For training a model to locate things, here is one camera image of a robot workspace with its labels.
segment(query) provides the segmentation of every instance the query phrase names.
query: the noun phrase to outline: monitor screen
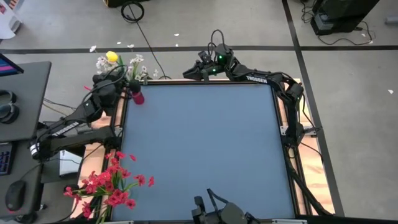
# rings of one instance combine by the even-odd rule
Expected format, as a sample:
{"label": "monitor screen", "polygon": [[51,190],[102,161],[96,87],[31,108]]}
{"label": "monitor screen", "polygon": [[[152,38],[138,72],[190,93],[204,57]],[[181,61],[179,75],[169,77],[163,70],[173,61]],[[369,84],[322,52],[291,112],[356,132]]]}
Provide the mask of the monitor screen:
{"label": "monitor screen", "polygon": [[14,64],[3,54],[0,54],[0,77],[6,75],[16,75],[23,72],[23,69],[21,69],[18,65]]}

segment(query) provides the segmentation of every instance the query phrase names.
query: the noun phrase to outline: blue tabletop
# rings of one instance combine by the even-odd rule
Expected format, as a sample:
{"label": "blue tabletop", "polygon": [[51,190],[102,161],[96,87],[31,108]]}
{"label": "blue tabletop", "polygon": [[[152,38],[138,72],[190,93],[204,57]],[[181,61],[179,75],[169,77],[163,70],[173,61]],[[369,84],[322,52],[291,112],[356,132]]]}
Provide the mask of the blue tabletop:
{"label": "blue tabletop", "polygon": [[128,103],[122,152],[137,206],[113,210],[113,221],[191,220],[194,196],[213,211],[206,189],[257,218],[293,218],[274,100],[267,85],[143,86],[143,105]]}

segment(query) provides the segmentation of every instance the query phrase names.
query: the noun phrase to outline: gray tabletop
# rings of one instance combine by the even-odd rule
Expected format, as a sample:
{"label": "gray tabletop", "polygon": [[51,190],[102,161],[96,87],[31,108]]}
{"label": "gray tabletop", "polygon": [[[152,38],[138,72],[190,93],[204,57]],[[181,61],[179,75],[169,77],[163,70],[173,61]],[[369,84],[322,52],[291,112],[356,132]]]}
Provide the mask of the gray tabletop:
{"label": "gray tabletop", "polygon": [[21,179],[21,177],[31,168],[35,167],[39,163],[32,159],[32,155],[29,151],[30,141],[19,141],[16,144],[14,150],[15,158],[12,163],[11,173],[9,175],[0,176],[1,190],[0,190],[0,218],[15,216],[15,215],[27,215],[34,211],[36,203],[41,199],[40,193],[40,174],[42,172],[42,166],[38,166],[32,169],[22,179],[26,181],[26,190],[24,204],[22,208],[16,212],[10,213],[4,203],[6,192],[8,187],[15,181]]}
{"label": "gray tabletop", "polygon": [[122,161],[133,175],[155,177],[136,187],[137,206],[113,210],[113,221],[191,220],[200,195],[234,202],[257,218],[293,218],[280,132],[267,85],[144,86],[143,105],[129,102]]}
{"label": "gray tabletop", "polygon": [[0,90],[13,91],[17,95],[15,105],[19,107],[19,116],[13,123],[0,123],[0,142],[32,138],[42,109],[51,62],[23,63],[18,66],[24,73],[0,77]]}

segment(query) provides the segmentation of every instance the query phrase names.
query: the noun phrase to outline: concrete floor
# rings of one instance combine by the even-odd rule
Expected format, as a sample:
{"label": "concrete floor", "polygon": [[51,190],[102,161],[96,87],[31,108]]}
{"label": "concrete floor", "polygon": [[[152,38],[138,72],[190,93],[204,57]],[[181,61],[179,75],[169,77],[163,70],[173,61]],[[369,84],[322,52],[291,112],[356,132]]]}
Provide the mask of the concrete floor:
{"label": "concrete floor", "polygon": [[[303,46],[324,46],[310,24],[301,19],[302,5],[288,0],[298,41]],[[225,34],[226,44],[250,46],[291,46],[291,50],[240,50],[237,58],[248,67],[283,71],[301,78],[300,65],[293,50],[287,18],[280,0],[151,0],[143,3],[146,12],[140,25],[153,47],[205,46],[214,29]],[[375,45],[398,45],[398,27],[384,25],[384,18],[398,14],[398,2],[382,0],[365,18],[376,33]],[[96,58],[88,53],[99,48],[147,47],[135,24],[123,21],[117,9],[107,9],[99,0],[30,0],[20,10],[24,21],[18,35],[4,40],[1,49],[86,49],[86,54],[7,54],[17,63],[49,60],[53,63],[46,97],[68,105],[79,104],[96,72]],[[333,34],[332,41],[349,37],[363,42],[363,32]],[[336,45],[348,45],[338,42]],[[398,50],[303,51],[303,59],[325,130],[337,186],[347,217],[398,220],[396,205],[398,170],[395,146],[398,144]],[[150,53],[144,65],[158,68]],[[155,53],[166,74],[182,78],[198,58],[197,52]],[[124,58],[134,54],[123,53]],[[41,120],[58,114],[44,108]],[[56,192],[62,184],[46,186]],[[63,218],[70,202],[61,205],[44,197],[49,205],[38,223]]]}

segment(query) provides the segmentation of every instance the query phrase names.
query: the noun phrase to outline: black desk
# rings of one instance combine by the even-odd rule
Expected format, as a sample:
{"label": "black desk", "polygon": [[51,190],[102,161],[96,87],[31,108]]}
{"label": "black desk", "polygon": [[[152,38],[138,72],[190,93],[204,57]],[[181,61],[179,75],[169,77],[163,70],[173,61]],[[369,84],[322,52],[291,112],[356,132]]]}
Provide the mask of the black desk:
{"label": "black desk", "polygon": [[39,121],[51,63],[25,63],[19,66],[24,69],[23,74],[0,78],[0,89],[13,91],[17,95],[16,105],[20,108],[19,117],[14,123],[0,124],[0,142],[13,141],[16,145],[11,173],[0,176],[0,218],[32,213],[40,205],[42,195],[42,184],[40,183],[42,166],[38,166],[23,178],[27,185],[22,208],[10,213],[4,203],[9,185],[39,164],[33,160],[30,154],[29,143],[35,135]]}

